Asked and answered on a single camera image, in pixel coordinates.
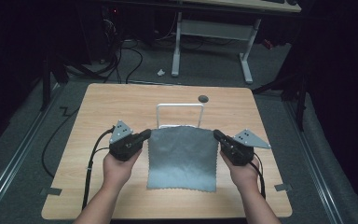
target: silver triangular plate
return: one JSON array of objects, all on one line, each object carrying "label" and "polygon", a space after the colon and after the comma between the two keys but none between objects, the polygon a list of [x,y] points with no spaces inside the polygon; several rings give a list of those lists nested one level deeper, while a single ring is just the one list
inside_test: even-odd
[{"label": "silver triangular plate", "polygon": [[127,137],[130,134],[132,134],[132,129],[120,119],[117,122],[115,129],[113,130],[109,143],[113,144],[118,140]]},{"label": "silver triangular plate", "polygon": [[245,129],[242,132],[234,136],[234,140],[247,146],[247,147],[262,147],[271,149],[271,145],[263,141],[257,135],[252,133],[250,130]]}]

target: dark background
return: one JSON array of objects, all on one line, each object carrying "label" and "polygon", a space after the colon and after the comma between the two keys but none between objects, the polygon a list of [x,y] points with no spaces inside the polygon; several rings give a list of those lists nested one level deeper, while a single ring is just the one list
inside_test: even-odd
[{"label": "dark background", "polygon": [[[306,78],[325,137],[358,193],[358,1],[310,0],[300,5],[306,20],[266,18],[256,42],[293,44],[277,79],[292,74]],[[144,22],[128,17],[124,27],[148,44],[153,44],[154,28],[167,30],[164,21],[170,20],[161,18],[172,17],[172,12],[151,9],[123,11],[136,12],[136,20]],[[98,12],[84,13],[71,3],[0,2],[0,134],[41,78],[48,53],[59,51],[78,63],[105,57],[103,37],[90,39],[102,29],[93,21]],[[291,85],[299,84],[293,80],[279,89]]]}]

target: desk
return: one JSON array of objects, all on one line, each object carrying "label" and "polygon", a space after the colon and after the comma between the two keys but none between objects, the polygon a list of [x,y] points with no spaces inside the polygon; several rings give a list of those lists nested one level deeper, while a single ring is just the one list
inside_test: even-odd
[{"label": "desk", "polygon": [[[98,137],[122,119],[135,133],[156,129],[156,105],[160,103],[198,103],[206,95],[200,127],[219,129],[234,135],[245,128],[268,141],[252,92],[245,88],[185,87],[91,84],[85,94],[52,187],[62,189],[60,196],[49,195],[42,211],[45,219],[74,219],[81,211],[86,168]],[[180,112],[186,120],[191,113]],[[106,136],[99,147],[107,147]],[[274,186],[282,183],[272,150],[255,148],[264,165],[267,201],[278,217],[289,217],[292,208],[285,191]],[[89,199],[103,182],[103,157],[94,158]],[[229,170],[217,158],[217,191],[189,189],[146,189],[148,177],[147,142],[135,163],[129,182],[121,191],[113,218],[229,218],[244,217],[241,197],[232,183]]]},{"label": "desk", "polygon": [[[300,12],[299,5],[291,6],[286,2],[284,4],[271,3],[261,0],[183,0],[188,3],[201,3],[208,5],[217,5],[224,7],[245,7],[257,10],[272,10],[280,12]],[[172,60],[172,76],[179,76],[180,67],[180,40],[181,35],[200,35],[216,38],[226,38],[247,41],[246,48],[240,53],[240,62],[242,72],[246,83],[252,84],[252,74],[249,69],[248,56],[251,51],[252,45],[255,42],[258,27],[261,19],[256,19],[252,26],[247,25],[233,25],[219,22],[207,21],[193,21],[182,20],[182,13],[178,13],[178,20],[176,24],[176,43]]]}]

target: gray cloth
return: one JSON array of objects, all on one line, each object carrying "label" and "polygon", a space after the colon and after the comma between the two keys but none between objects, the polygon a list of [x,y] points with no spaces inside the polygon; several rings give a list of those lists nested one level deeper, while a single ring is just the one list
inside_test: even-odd
[{"label": "gray cloth", "polygon": [[156,129],[148,145],[148,189],[216,191],[217,141],[211,130]]}]

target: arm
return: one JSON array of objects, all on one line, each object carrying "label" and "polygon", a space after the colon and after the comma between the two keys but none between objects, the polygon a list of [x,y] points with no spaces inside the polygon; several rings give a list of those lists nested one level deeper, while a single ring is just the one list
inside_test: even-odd
[{"label": "arm", "polygon": [[75,223],[109,223],[118,194],[130,179],[133,164],[142,150],[128,161],[118,161],[110,153],[103,159],[103,185],[80,213]]},{"label": "arm", "polygon": [[[240,192],[248,223],[281,223],[258,190],[258,174],[255,168],[250,164],[234,166],[222,151],[220,151],[220,155],[228,166],[231,179]],[[253,159],[252,163],[259,166],[256,159]]]}]

